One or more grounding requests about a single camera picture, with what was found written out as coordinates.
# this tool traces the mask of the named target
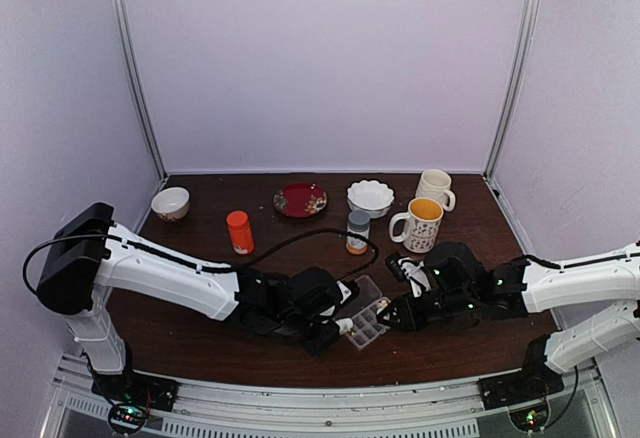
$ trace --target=red decorative plate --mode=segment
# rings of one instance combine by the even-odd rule
[[[273,206],[284,216],[308,218],[327,206],[327,194],[318,185],[295,183],[287,185],[273,196]]]

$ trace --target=light purple wall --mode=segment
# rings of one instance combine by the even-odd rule
[[[522,0],[127,0],[167,168],[483,168]]]
[[[535,252],[613,250],[640,235],[640,0],[542,0],[497,180]],[[563,309],[575,323],[597,305]],[[599,359],[637,437],[640,343]]]
[[[22,285],[24,256],[97,200],[135,224],[157,186],[118,46],[109,0],[0,0],[3,438],[35,436],[70,342]]]

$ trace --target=metal pole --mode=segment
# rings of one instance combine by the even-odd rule
[[[118,32],[120,34],[120,44],[122,45],[122,53],[124,55],[124,61],[127,70],[127,77],[129,81],[129,87],[131,89],[131,95],[136,109],[136,114],[142,128],[142,135],[144,137],[145,144],[151,159],[155,167],[156,173],[160,180],[164,180],[167,177],[167,172],[160,156],[160,150],[158,148],[158,142],[153,132],[153,126],[151,125],[151,119],[149,118],[149,110],[142,91],[142,83],[140,82],[140,73],[138,71],[138,65],[136,64],[136,58],[133,52],[133,41],[131,39],[131,30],[129,28],[129,20],[127,18],[127,9],[124,0],[111,0],[113,2],[113,9],[116,15],[116,22],[118,24]]]
[[[516,45],[516,54],[511,68],[511,78],[509,79],[507,94],[502,105],[500,122],[498,123],[498,130],[496,131],[493,146],[491,147],[489,161],[487,162],[487,166],[484,170],[484,178],[488,182],[492,180],[496,171],[500,153],[502,152],[507,132],[509,130],[509,125],[513,118],[518,93],[524,76],[524,65],[529,55],[529,48],[531,46],[536,20],[538,19],[539,7],[540,0],[524,0],[520,33],[518,35],[518,42]]]

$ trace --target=orange bottle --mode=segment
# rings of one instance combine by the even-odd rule
[[[249,215],[244,211],[234,211],[227,216],[227,226],[233,250],[239,255],[248,255],[253,252],[255,245],[249,224]]]

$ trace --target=wooden table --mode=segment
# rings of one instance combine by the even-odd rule
[[[210,261],[242,262],[233,252],[225,224],[233,210],[249,214],[261,253],[279,241],[319,227],[345,228],[346,188],[361,179],[379,179],[391,186],[396,201],[385,218],[372,222],[371,239],[381,259],[369,274],[387,297],[409,290],[386,270],[383,258],[392,251],[406,254],[387,234],[390,217],[406,210],[418,176],[407,174],[291,174],[173,176],[168,186],[191,193],[191,210],[180,222],[164,223],[150,216],[141,235],[159,244]],[[315,182],[329,196],[318,216],[296,220],[272,206],[276,190],[288,183]],[[447,213],[439,241],[462,241],[491,268],[521,253],[491,192],[479,176],[456,175],[455,210]],[[335,276],[363,263],[345,250],[338,236],[314,236],[262,262],[257,268],[295,274],[316,265]],[[298,344],[280,338],[254,336],[228,324],[154,298],[114,290],[109,311],[121,336],[134,350],[134,365],[142,371],[207,381],[260,386],[347,387],[391,385],[462,378],[506,371],[521,365],[533,338],[555,331],[549,313],[502,322],[470,318],[431,326],[420,333],[389,331],[362,351],[342,338],[325,354],[312,358]]]

